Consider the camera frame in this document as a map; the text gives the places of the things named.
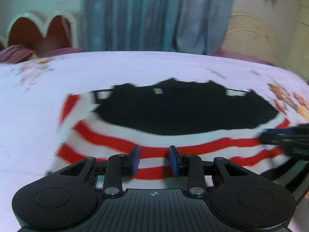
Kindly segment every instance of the black robotic gripper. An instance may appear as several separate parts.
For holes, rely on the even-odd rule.
[[[169,161],[175,176],[188,177],[186,190],[123,191],[121,177],[138,168],[138,145],[129,155],[87,157],[26,185],[12,200],[20,232],[289,231],[296,202],[280,185],[222,157],[181,156],[175,146]],[[105,175],[100,191],[99,175]]]

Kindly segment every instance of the teal curtain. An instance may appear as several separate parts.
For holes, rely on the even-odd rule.
[[[233,0],[85,0],[84,51],[214,54]]]

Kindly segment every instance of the crosshair symbol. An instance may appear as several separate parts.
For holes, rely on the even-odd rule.
[[[153,192],[151,192],[150,194],[151,194],[152,196],[157,196],[159,193],[156,192],[156,191],[153,191]]]

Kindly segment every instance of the ribbed gray plate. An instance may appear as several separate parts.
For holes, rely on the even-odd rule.
[[[129,189],[122,198],[105,200],[89,220],[66,231],[239,232],[219,221],[204,201],[187,198],[180,189]]]

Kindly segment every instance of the black garment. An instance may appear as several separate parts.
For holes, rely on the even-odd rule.
[[[102,100],[97,97],[100,91],[95,91],[100,104],[95,112],[103,120],[158,135],[253,129],[278,114],[254,91],[228,96],[227,89],[213,81],[188,83],[169,79],[146,87],[118,85],[104,90],[112,93]]]

